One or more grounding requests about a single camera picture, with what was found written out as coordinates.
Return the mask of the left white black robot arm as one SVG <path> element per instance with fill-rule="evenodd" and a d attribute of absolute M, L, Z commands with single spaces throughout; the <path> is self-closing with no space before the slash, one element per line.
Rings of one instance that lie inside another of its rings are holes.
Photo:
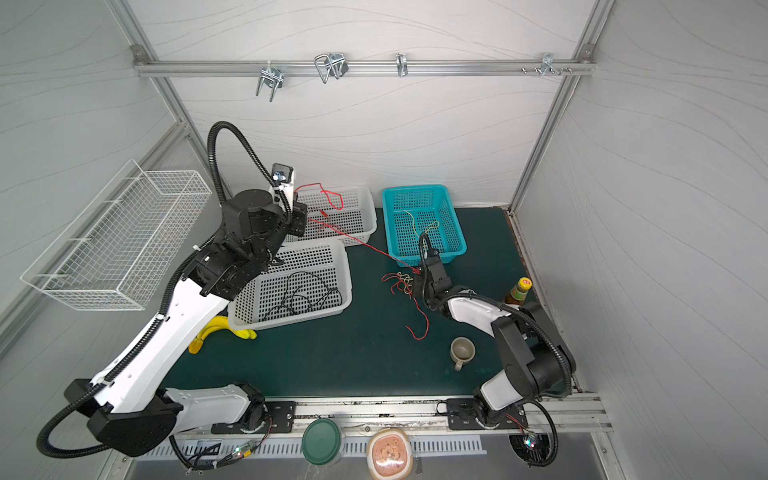
<path fill-rule="evenodd" d="M 69 401 L 41 429 L 37 450 L 72 459 L 114 449 L 130 457 L 211 424 L 259 427 L 264 400 L 248 383 L 161 388 L 192 340 L 275 261 L 287 235 L 302 235 L 307 208 L 290 187 L 245 190 L 222 205 L 223 227 L 174 272 L 158 313 L 93 379 L 76 379 Z"/>

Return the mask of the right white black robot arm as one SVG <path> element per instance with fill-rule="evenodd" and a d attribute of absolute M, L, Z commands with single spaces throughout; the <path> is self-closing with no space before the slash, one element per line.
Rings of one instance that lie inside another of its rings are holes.
<path fill-rule="evenodd" d="M 510 408 L 572 393 L 575 360 L 540 304 L 513 307 L 455 285 L 433 248 L 420 254 L 420 270 L 418 291 L 427 308 L 495 342 L 501 371 L 473 395 L 479 424 L 494 427 Z"/>

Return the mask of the beige ceramic mug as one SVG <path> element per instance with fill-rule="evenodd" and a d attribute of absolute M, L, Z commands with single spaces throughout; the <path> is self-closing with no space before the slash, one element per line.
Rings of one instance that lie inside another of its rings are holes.
<path fill-rule="evenodd" d="M 469 338 L 456 337 L 450 344 L 449 353 L 454 363 L 454 370 L 461 371 L 467 363 L 475 358 L 476 347 Z"/>

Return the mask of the brown sauce bottle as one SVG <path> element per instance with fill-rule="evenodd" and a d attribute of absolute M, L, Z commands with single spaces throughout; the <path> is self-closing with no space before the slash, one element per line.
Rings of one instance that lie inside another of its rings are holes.
<path fill-rule="evenodd" d="M 532 287 L 533 282 L 530 278 L 521 277 L 505 295 L 503 303 L 516 306 L 523 305 Z"/>

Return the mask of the teal plastic basket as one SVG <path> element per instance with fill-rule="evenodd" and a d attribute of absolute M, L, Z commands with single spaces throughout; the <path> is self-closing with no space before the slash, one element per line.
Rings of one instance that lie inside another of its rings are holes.
<path fill-rule="evenodd" d="M 419 265 L 418 240 L 426 233 L 443 263 L 467 251 L 448 189 L 443 185 L 393 187 L 382 191 L 388 254 L 409 266 Z"/>

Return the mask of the left metal u-bolt clamp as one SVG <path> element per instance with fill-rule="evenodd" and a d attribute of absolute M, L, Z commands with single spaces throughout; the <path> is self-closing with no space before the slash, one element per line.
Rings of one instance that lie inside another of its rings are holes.
<path fill-rule="evenodd" d="M 283 83 L 282 71 L 268 64 L 260 71 L 255 94 L 259 96 L 262 92 L 269 92 L 269 101 L 273 102 L 277 91 L 283 87 Z"/>

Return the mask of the metal u-bolt clamp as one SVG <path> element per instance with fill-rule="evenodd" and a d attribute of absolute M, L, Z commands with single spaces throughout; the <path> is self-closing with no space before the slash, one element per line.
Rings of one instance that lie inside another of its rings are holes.
<path fill-rule="evenodd" d="M 273 102 L 277 91 L 283 87 L 283 83 L 282 71 L 268 64 L 260 71 L 255 94 L 259 96 L 262 92 L 269 92 L 269 101 Z"/>
<path fill-rule="evenodd" d="M 323 53 L 317 55 L 313 63 L 323 84 L 327 84 L 331 78 L 338 80 L 349 71 L 349 65 L 343 53 Z"/>

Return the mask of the middle metal u-bolt clamp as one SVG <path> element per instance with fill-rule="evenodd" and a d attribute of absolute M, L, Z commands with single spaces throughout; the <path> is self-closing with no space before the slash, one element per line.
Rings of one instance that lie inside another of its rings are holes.
<path fill-rule="evenodd" d="M 349 65 L 343 53 L 323 53 L 317 55 L 313 63 L 323 84 L 327 84 L 331 78 L 338 80 L 349 71 Z"/>

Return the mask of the pink lidded food container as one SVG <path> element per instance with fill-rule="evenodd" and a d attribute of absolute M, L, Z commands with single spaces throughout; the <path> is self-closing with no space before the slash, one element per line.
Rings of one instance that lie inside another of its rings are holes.
<path fill-rule="evenodd" d="M 368 443 L 366 462 L 373 479 L 406 479 L 414 466 L 414 453 L 410 439 L 403 430 L 398 428 L 379 431 Z"/>

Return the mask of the small metal hook clamp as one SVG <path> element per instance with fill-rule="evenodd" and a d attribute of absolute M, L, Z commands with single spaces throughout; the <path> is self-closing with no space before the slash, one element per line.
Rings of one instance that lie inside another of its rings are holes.
<path fill-rule="evenodd" d="M 399 78 L 405 78 L 408 75 L 408 60 L 404 53 L 397 53 L 395 56 L 397 75 Z"/>

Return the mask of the green round lid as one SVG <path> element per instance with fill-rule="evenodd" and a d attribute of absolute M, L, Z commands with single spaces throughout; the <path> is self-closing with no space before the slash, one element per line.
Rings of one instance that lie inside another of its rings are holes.
<path fill-rule="evenodd" d="M 335 462 L 343 450 L 343 435 L 331 419 L 320 418 L 304 430 L 301 451 L 304 458 L 313 465 L 324 466 Z"/>

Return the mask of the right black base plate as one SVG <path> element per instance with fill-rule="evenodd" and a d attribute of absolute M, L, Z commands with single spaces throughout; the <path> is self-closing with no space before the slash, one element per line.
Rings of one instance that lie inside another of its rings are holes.
<path fill-rule="evenodd" d="M 448 398 L 439 403 L 436 412 L 447 418 L 448 428 L 452 431 L 528 430 L 522 407 L 512 404 L 502 410 L 493 410 L 481 396 Z"/>

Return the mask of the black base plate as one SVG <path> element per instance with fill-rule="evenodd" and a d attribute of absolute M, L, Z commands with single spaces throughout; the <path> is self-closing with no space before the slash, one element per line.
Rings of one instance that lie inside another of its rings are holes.
<path fill-rule="evenodd" d="M 234 423 L 216 423 L 211 432 L 219 435 L 290 433 L 293 428 L 296 403 L 293 401 L 264 401 L 251 405 Z"/>
<path fill-rule="evenodd" d="M 528 430 L 522 407 L 512 404 L 502 410 L 493 410 L 481 396 L 448 398 L 439 403 L 436 412 L 447 418 L 448 428 L 452 431 Z"/>

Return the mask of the aluminium cross rail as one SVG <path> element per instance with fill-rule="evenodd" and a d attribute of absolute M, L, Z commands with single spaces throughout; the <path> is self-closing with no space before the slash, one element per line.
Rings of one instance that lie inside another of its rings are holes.
<path fill-rule="evenodd" d="M 541 58 L 532 60 L 415 60 L 407 57 L 406 77 L 489 77 L 528 76 L 521 67 L 538 66 Z M 398 77 L 395 56 L 384 60 L 347 60 L 347 77 Z M 145 78 L 256 78 L 268 64 L 282 71 L 286 78 L 319 77 L 313 60 L 274 61 L 156 61 L 135 64 L 134 70 Z M 590 75 L 597 69 L 594 62 L 555 59 L 557 66 L 567 66 L 572 73 L 564 76 Z"/>

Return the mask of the right metal bracket clamp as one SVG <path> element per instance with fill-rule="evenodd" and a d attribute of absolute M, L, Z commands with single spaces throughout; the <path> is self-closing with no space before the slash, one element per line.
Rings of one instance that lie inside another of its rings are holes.
<path fill-rule="evenodd" d="M 546 53 L 541 58 L 538 66 L 532 68 L 521 67 L 520 71 L 523 75 L 536 75 L 538 77 L 564 76 L 572 73 L 572 69 L 567 66 L 557 66 L 551 53 Z"/>

